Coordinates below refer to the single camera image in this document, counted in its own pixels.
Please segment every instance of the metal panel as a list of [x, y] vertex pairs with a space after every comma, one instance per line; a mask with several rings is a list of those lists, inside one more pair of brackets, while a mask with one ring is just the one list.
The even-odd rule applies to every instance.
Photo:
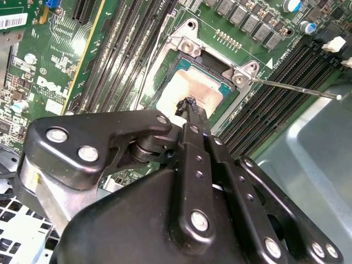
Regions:
[[[347, 94], [351, 85], [334, 87]], [[352, 94], [318, 99], [256, 160], [352, 263]]]

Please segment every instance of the white label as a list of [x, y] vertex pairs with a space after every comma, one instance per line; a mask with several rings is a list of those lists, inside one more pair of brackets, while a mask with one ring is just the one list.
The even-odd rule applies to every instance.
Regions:
[[23, 26], [27, 23], [28, 13], [0, 16], [0, 29]]
[[45, 106], [45, 111], [52, 112], [54, 114], [57, 114], [58, 116], [61, 115], [62, 108], [64, 106], [62, 104], [59, 104], [51, 99], [48, 99], [46, 106]]

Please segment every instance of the barcode sticker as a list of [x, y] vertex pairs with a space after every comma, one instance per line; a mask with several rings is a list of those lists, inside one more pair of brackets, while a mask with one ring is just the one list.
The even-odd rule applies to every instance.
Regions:
[[0, 16], [0, 29], [23, 26], [27, 23], [28, 13]]

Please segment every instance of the green circuit board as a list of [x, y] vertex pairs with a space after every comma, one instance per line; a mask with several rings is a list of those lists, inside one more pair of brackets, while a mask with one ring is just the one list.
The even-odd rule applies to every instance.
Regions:
[[[317, 17], [314, 16], [316, 5], [319, 2], [316, 0], [305, 1], [299, 11], [295, 13], [283, 12], [281, 0], [246, 1], [243, 7], [248, 15], [257, 5], [262, 7], [262, 11], [273, 15], [270, 22], [264, 22], [265, 16], [263, 14], [258, 13], [256, 17], [258, 17], [259, 23], [267, 23], [270, 26], [270, 32], [279, 36], [280, 40], [275, 46], [268, 45], [267, 40], [256, 40], [253, 34], [243, 30], [243, 24], [238, 26], [230, 22], [234, 8], [238, 8], [241, 1], [233, 2], [233, 10], [225, 16], [219, 14], [219, 6], [222, 2], [223, 0], [217, 1], [213, 7], [209, 7], [200, 0], [179, 1], [161, 36], [156, 56], [166, 43], [167, 37], [186, 20], [193, 18], [198, 22], [197, 37], [201, 41], [236, 65], [257, 61], [260, 65], [257, 77], [266, 79], [275, 69], [280, 67], [282, 61], [304, 36], [300, 30], [302, 21], [311, 21], [314, 18], [314, 21], [311, 22], [315, 23], [317, 30], [335, 25], [341, 34], [350, 35], [352, 14], [348, 1], [327, 1]], [[128, 8], [131, 5], [139, 7], [135, 14], [136, 20], [131, 25], [124, 25], [123, 19], [130, 14]], [[62, 0], [58, 9], [49, 10], [47, 21], [43, 25], [27, 28], [23, 40], [12, 47], [8, 61], [7, 78], [4, 88], [0, 91], [0, 142], [13, 148], [16, 152], [20, 152], [26, 128], [31, 121], [40, 117], [71, 114], [75, 107], [79, 108], [78, 111], [77, 108], [75, 109], [76, 113], [100, 112], [104, 109], [105, 111], [130, 109], [140, 87], [146, 61], [141, 60], [143, 63], [137, 64], [143, 49], [147, 50], [147, 39], [151, 37], [151, 28], [155, 25], [151, 23], [150, 28], [146, 28], [145, 33], [140, 35], [133, 30], [143, 25], [142, 16], [148, 16], [145, 11], [148, 8], [153, 8], [153, 6], [151, 1], [147, 0], [100, 0], [95, 2], [90, 21], [85, 25], [80, 25], [72, 20], [72, 1]], [[163, 8], [164, 6], [160, 4], [156, 9], [163, 10]], [[323, 10], [325, 8], [329, 9], [326, 14]], [[335, 19], [332, 14], [337, 8], [341, 9], [343, 14]], [[120, 21], [116, 20], [116, 25], [111, 27], [117, 14], [119, 14]], [[279, 23], [282, 23], [282, 27], [275, 30], [274, 25]], [[142, 39], [141, 45], [137, 49], [132, 49], [135, 52], [128, 54], [128, 60], [123, 57], [127, 48], [120, 49], [116, 54], [117, 59], [114, 61], [113, 67], [110, 71], [106, 71], [106, 65], [99, 64], [100, 61], [97, 58], [104, 52], [104, 43], [113, 39], [112, 32], [118, 32], [126, 26], [131, 26], [133, 30], [127, 32], [121, 46], [133, 48], [133, 43], [138, 38]], [[148, 85], [141, 100], [144, 107], [151, 107], [153, 97], [160, 90], [167, 72], [177, 56], [178, 52], [176, 51], [170, 51], [166, 55], [153, 82]], [[134, 72], [136, 65], [139, 70], [135, 75], [130, 76], [129, 74]], [[96, 85], [100, 83], [98, 77], [104, 72], [107, 72], [104, 85], [96, 97], [97, 100], [92, 103], [90, 110], [86, 111], [84, 106], [87, 102], [82, 100], [82, 94], [84, 92], [88, 95], [92, 94]], [[120, 82], [116, 84], [114, 83], [115, 78], [119, 74], [121, 75]], [[335, 73], [325, 84], [321, 85], [320, 90], [326, 89], [338, 76], [339, 73]], [[90, 78], [92, 78], [92, 85], [91, 88], [87, 88]], [[114, 86], [116, 86], [116, 90], [111, 92], [111, 87]], [[260, 85], [254, 85], [253, 92], [255, 93], [259, 87]], [[214, 124], [218, 120], [237, 95], [237, 91], [227, 94], [224, 101], [210, 117], [210, 124]], [[306, 108], [313, 100], [306, 103], [304, 107]], [[13, 111], [13, 104], [16, 101], [27, 103], [21, 113]], [[238, 108], [243, 107], [246, 102], [244, 100]], [[224, 122], [224, 128], [231, 119], [232, 116], [229, 115]]]
[[42, 0], [0, 2], [0, 32], [38, 25], [43, 13]]

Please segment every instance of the capacitor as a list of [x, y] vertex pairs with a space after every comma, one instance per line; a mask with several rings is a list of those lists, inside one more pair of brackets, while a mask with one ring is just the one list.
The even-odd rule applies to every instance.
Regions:
[[307, 34], [307, 35], [311, 35], [313, 34], [316, 29], [317, 29], [317, 26], [314, 24], [314, 23], [310, 23], [308, 21], [303, 21], [300, 26], [299, 26], [299, 29], [304, 33], [304, 34]]
[[301, 0], [284, 0], [282, 9], [287, 13], [297, 12], [301, 5]]
[[25, 100], [20, 100], [14, 102], [14, 104], [11, 106], [11, 109], [13, 112], [20, 114], [28, 109], [28, 103]]
[[24, 61], [27, 62], [28, 64], [36, 64], [37, 63], [37, 58], [35, 57], [34, 54], [28, 53], [24, 56]]

